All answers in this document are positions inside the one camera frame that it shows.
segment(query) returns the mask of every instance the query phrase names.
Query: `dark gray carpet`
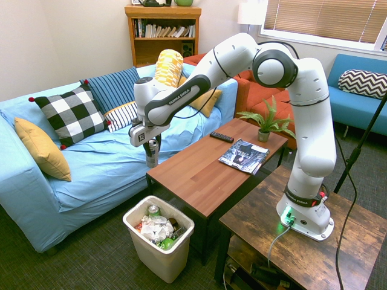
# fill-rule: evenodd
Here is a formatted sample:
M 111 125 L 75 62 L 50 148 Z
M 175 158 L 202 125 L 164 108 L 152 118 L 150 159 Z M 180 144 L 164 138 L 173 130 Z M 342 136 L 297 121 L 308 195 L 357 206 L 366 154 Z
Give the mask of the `dark gray carpet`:
M 344 127 L 335 124 L 335 130 L 341 136 Z M 346 158 L 362 134 L 362 130 L 351 128 L 346 140 L 340 140 Z M 358 204 L 384 218 L 387 218 L 386 145 L 386 137 L 371 134 L 351 169 L 359 192 Z M 273 170 L 277 160 L 273 158 L 266 168 Z M 292 162 L 290 156 L 283 165 L 291 167 Z M 343 162 L 338 155 L 334 172 L 325 179 L 331 190 L 343 170 Z M 0 207 L 0 289 L 223 289 L 213 280 L 217 243 L 209 251 L 206 266 L 201 265 L 199 255 L 190 248 L 186 268 L 170 285 L 141 263 L 122 217 L 146 194 L 140 193 L 71 234 L 58 245 L 59 252 L 54 256 L 36 253 L 22 231 Z M 353 188 L 348 178 L 339 194 L 352 200 Z M 386 258 L 384 243 L 367 289 L 387 289 Z

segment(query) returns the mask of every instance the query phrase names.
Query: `blue couch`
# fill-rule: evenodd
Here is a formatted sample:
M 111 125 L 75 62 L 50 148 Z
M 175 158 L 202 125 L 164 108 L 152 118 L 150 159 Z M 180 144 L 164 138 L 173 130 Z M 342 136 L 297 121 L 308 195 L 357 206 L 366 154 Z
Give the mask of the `blue couch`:
M 184 64 L 189 76 L 194 66 Z M 137 69 L 140 77 L 154 76 L 155 66 Z M 94 134 L 63 150 L 71 170 L 71 182 L 52 178 L 38 168 L 14 129 L 14 118 L 26 119 L 43 129 L 60 146 L 59 137 L 29 97 L 63 94 L 78 87 L 73 83 L 0 102 L 0 204 L 18 224 L 33 248 L 42 253 L 70 233 L 118 206 L 146 188 L 145 152 L 130 145 L 125 127 L 114 133 Z M 160 163 L 233 118 L 238 89 L 228 80 L 218 89 L 211 116 L 197 114 L 187 120 L 173 118 L 162 133 Z M 177 113 L 187 117 L 196 112 L 190 106 Z
M 375 114 L 380 100 L 340 90 L 338 87 L 339 77 L 349 69 L 362 69 L 387 74 L 387 61 L 338 54 L 328 77 L 333 120 L 365 130 Z M 386 124 L 387 108 L 385 106 L 371 132 L 387 135 Z

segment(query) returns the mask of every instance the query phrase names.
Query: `pillow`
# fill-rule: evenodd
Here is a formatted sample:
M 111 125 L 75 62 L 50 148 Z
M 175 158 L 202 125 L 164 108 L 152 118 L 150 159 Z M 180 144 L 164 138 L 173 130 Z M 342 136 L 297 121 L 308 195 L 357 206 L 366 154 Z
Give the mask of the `pillow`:
M 114 72 L 101 77 L 80 80 L 87 84 L 103 114 L 116 107 L 134 101 L 134 84 L 140 77 L 133 66 L 124 71 Z
M 70 168 L 65 157 L 41 128 L 15 117 L 15 131 L 43 172 L 61 180 L 71 181 Z
M 104 117 L 109 122 L 108 129 L 110 133 L 122 129 L 132 123 L 137 118 L 137 105 L 134 101 L 119 106 L 107 112 Z
M 87 85 L 63 95 L 30 98 L 30 101 L 35 101 L 58 134 L 61 149 L 107 128 Z
M 155 79 L 177 88 L 183 70 L 183 57 L 174 50 L 163 50 L 156 63 Z
M 387 74 L 350 69 L 343 72 L 338 85 L 345 92 L 382 99 L 387 93 Z
M 187 80 L 187 78 L 182 76 L 180 78 L 180 81 L 179 81 L 179 86 L 181 86 L 186 80 Z M 212 92 L 213 92 L 212 89 L 208 92 L 205 92 L 203 95 L 198 97 L 196 100 L 194 100 L 189 105 L 199 111 L 201 109 L 201 107 L 203 107 L 205 102 L 211 97 Z M 213 93 L 211 99 L 206 103 L 204 108 L 202 108 L 202 110 L 200 110 L 200 112 L 202 112 L 203 115 L 205 115 L 207 118 L 210 117 L 210 114 L 212 112 L 212 108 L 215 106 L 215 103 L 219 99 L 221 94 L 222 94 L 222 91 L 220 89 L 216 89 L 215 92 Z

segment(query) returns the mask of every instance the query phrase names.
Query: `bookshelf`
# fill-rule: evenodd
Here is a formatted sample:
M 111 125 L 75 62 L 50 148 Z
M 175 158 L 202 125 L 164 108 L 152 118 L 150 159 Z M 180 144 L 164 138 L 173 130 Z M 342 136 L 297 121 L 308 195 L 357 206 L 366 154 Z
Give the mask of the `bookshelf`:
M 141 67 L 156 63 L 160 52 L 167 48 L 178 51 L 183 55 L 184 44 L 192 47 L 192 54 L 198 54 L 201 8 L 193 6 L 144 7 L 127 5 L 125 14 L 128 17 L 134 66 Z M 139 37 L 136 36 L 135 19 L 145 19 L 147 24 L 162 27 L 194 25 L 195 35 L 194 37 Z

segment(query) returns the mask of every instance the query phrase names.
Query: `white wall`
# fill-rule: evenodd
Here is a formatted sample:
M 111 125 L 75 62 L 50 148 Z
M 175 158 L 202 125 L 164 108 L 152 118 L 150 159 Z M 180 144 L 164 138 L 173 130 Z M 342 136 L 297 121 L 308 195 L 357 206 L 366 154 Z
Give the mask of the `white wall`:
M 199 53 L 247 32 L 237 23 L 247 0 L 194 0 L 202 8 Z M 132 66 L 124 7 L 130 0 L 0 0 L 0 101 Z M 251 35 L 257 35 L 252 27 Z M 258 42 L 265 41 L 255 37 Z M 293 43 L 300 57 L 319 59 L 329 73 L 337 53 L 362 53 Z

